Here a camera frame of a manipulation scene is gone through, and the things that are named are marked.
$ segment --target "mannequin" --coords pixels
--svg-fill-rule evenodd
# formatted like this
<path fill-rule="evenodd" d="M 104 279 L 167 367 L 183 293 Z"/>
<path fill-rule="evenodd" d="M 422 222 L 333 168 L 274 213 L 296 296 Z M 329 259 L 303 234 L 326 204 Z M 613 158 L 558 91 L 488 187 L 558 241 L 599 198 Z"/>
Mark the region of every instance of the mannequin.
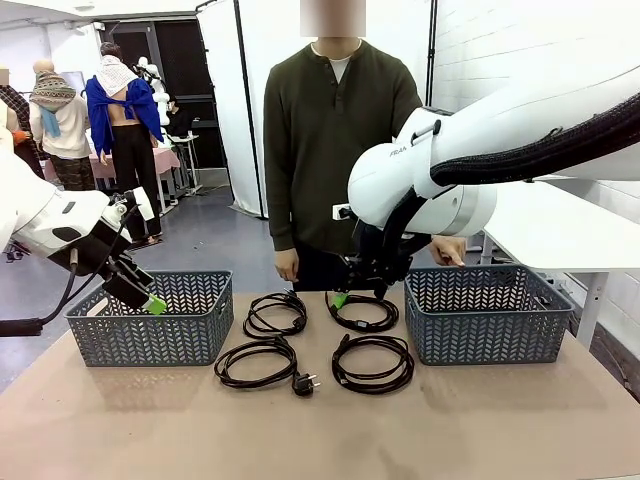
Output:
<path fill-rule="evenodd" d="M 87 102 L 55 73 L 49 59 L 33 65 L 36 82 L 29 97 L 33 139 L 51 156 L 65 190 L 95 190 L 86 131 Z"/>

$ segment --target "hand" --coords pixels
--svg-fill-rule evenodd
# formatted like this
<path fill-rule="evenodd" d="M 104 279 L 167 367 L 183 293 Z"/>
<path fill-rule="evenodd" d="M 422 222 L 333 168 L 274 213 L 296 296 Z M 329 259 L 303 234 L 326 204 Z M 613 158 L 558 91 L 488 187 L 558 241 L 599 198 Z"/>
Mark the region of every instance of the hand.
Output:
<path fill-rule="evenodd" d="M 467 253 L 467 239 L 434 235 L 427 247 L 438 265 L 443 267 L 464 267 Z"/>
<path fill-rule="evenodd" d="M 276 252 L 276 270 L 280 278 L 287 282 L 298 281 L 298 265 L 300 259 L 295 248 Z"/>

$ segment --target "white backdrop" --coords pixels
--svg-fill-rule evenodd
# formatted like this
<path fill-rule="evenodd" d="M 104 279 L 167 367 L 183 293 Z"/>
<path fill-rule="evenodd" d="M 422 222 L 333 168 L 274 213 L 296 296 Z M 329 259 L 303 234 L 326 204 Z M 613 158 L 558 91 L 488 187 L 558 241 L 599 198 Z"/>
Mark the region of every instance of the white backdrop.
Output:
<path fill-rule="evenodd" d="M 368 0 L 365 40 L 401 59 L 420 97 L 426 90 L 430 0 Z M 240 0 L 247 74 L 258 153 L 258 177 L 266 210 L 263 153 L 263 99 L 271 68 L 313 39 L 300 37 L 299 0 Z M 238 205 L 260 213 L 255 163 L 249 136 L 233 0 L 219 0 L 198 15 L 216 85 L 220 129 Z"/>

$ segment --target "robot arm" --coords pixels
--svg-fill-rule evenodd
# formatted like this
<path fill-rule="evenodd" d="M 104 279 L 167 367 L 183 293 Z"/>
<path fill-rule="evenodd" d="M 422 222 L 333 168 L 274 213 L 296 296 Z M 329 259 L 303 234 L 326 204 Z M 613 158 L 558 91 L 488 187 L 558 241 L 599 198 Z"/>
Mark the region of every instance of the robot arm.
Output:
<path fill-rule="evenodd" d="M 13 153 L 0 149 L 0 245 L 13 238 L 63 268 L 71 270 L 73 264 L 78 276 L 99 275 L 103 288 L 115 298 L 160 314 L 166 305 L 147 291 L 151 277 L 126 254 L 131 237 L 122 221 L 134 208 L 145 219 L 153 218 L 142 189 L 127 192 L 113 205 L 98 191 L 63 192 L 37 177 Z M 0 336 L 16 335 L 10 328 L 15 325 L 27 325 L 19 330 L 21 335 L 37 335 L 43 324 L 38 320 L 0 320 Z"/>
<path fill-rule="evenodd" d="M 158 67 L 153 63 L 149 63 L 149 60 L 146 57 L 140 57 L 138 65 L 134 65 L 133 71 L 153 89 L 153 101 L 158 104 L 160 125 L 166 127 L 169 125 L 167 105 L 169 104 L 170 98 L 167 93 L 167 86 L 160 77 Z"/>
<path fill-rule="evenodd" d="M 376 280 L 384 295 L 431 234 L 468 236 L 488 223 L 495 183 L 556 172 L 640 180 L 639 84 L 638 65 L 598 65 L 525 81 L 452 116 L 417 110 L 395 144 L 365 152 L 352 171 L 360 253 L 345 259 L 349 275 Z"/>

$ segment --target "person in background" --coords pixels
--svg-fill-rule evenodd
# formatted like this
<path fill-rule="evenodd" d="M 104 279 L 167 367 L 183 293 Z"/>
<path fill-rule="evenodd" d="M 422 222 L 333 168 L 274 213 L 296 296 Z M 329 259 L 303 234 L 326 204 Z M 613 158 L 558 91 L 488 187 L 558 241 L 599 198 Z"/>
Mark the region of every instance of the person in background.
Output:
<path fill-rule="evenodd" d="M 87 102 L 55 73 L 50 60 L 33 65 L 36 85 L 29 98 L 33 138 L 51 156 L 65 190 L 95 190 L 86 132 Z"/>
<path fill-rule="evenodd" d="M 364 0 L 302 0 L 301 13 L 302 36 L 319 38 L 273 67 L 265 92 L 269 226 L 280 277 L 333 290 L 355 222 L 333 221 L 332 207 L 348 203 L 358 158 L 397 137 L 422 102 L 407 67 L 359 38 Z M 429 248 L 439 264 L 464 265 L 464 239 L 434 236 Z"/>
<path fill-rule="evenodd" d="M 167 133 L 172 137 L 188 137 L 195 117 L 189 110 L 182 108 L 173 95 L 170 97 L 168 109 L 169 125 L 165 127 Z"/>
<path fill-rule="evenodd" d="M 132 215 L 127 228 L 133 248 L 161 241 L 158 183 L 153 148 L 164 141 L 160 115 L 151 87 L 122 63 L 118 45 L 105 42 L 100 47 L 102 63 L 98 73 L 87 82 L 87 102 L 91 138 L 106 165 L 113 151 L 116 181 L 121 193 L 139 186 L 149 197 L 155 218 L 146 222 L 139 213 Z"/>
<path fill-rule="evenodd" d="M 44 178 L 44 172 L 40 162 L 48 159 L 48 155 L 38 150 L 36 143 L 31 138 L 31 126 L 29 124 L 29 103 L 12 86 L 2 85 L 0 82 L 0 100 L 11 109 L 18 120 L 15 131 L 25 133 L 24 141 L 15 145 L 15 154 L 24 160 L 33 173 Z"/>

